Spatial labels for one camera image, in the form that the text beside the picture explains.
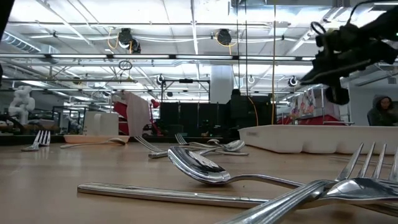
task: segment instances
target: dark hair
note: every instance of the dark hair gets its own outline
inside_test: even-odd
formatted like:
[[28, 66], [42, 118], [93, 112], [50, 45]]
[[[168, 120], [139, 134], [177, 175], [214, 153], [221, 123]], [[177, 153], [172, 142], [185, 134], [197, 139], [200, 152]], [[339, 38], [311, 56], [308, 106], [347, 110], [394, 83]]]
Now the dark hair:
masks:
[[391, 109], [394, 108], [394, 105], [392, 104], [392, 99], [389, 98], [388, 96], [386, 96], [386, 97], [381, 98], [381, 99], [378, 101], [378, 103], [376, 104], [376, 108], [377, 108], [378, 110], [383, 110], [383, 109], [381, 108], [381, 101], [384, 100], [384, 99], [386, 99], [386, 98], [390, 101], [390, 106], [388, 107], [387, 110], [391, 110]]

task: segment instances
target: white robot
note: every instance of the white robot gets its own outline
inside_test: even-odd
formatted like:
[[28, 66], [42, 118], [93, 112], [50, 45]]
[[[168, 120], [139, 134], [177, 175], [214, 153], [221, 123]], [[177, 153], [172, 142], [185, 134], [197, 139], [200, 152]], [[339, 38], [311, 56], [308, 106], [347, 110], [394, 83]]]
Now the white robot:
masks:
[[29, 111], [35, 109], [35, 100], [30, 97], [31, 91], [32, 87], [30, 86], [18, 87], [18, 90], [14, 92], [14, 99], [8, 108], [10, 116], [19, 114], [19, 122], [22, 125], [27, 124]]

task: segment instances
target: person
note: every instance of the person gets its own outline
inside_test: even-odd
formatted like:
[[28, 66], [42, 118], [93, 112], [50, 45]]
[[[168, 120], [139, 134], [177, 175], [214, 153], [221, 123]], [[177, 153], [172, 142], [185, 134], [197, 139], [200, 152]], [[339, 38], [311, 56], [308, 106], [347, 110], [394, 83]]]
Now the person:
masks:
[[395, 126], [398, 117], [393, 113], [392, 100], [388, 96], [376, 95], [373, 108], [368, 112], [370, 126]]

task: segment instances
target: table surface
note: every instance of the table surface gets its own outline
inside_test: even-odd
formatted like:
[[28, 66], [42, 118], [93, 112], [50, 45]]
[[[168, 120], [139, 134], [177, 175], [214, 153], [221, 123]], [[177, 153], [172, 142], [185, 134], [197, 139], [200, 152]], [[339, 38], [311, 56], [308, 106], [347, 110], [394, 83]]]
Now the table surface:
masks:
[[[169, 146], [155, 145], [164, 149]], [[149, 151], [133, 142], [127, 146], [69, 149], [59, 146], [52, 144], [38, 152], [21, 152], [22, 146], [0, 147], [0, 223], [216, 223], [244, 211], [77, 193], [77, 185], [85, 182], [262, 198], [274, 198], [288, 191], [253, 181], [224, 187], [204, 185], [181, 173], [166, 157], [148, 159]], [[250, 156], [209, 155], [207, 158], [231, 175], [267, 174], [306, 183], [314, 179], [334, 179], [346, 164], [330, 155], [276, 154], [253, 147], [246, 147], [244, 151], [250, 152]], [[384, 166], [384, 177], [388, 169]], [[328, 205], [296, 211], [283, 224], [397, 221], [395, 217], [350, 205]]]

